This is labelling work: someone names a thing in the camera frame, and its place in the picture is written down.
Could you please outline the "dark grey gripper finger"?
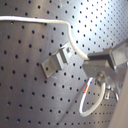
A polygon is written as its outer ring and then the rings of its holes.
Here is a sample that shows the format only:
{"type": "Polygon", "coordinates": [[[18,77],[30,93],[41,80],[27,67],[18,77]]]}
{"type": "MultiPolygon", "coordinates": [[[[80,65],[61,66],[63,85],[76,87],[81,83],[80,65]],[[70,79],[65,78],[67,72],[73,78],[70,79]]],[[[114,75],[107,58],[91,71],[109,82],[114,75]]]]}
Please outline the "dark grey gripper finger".
{"type": "Polygon", "coordinates": [[[111,49],[102,52],[89,53],[89,59],[85,60],[82,67],[88,77],[96,77],[99,72],[105,76],[114,78],[116,76],[115,62],[111,49]]]}

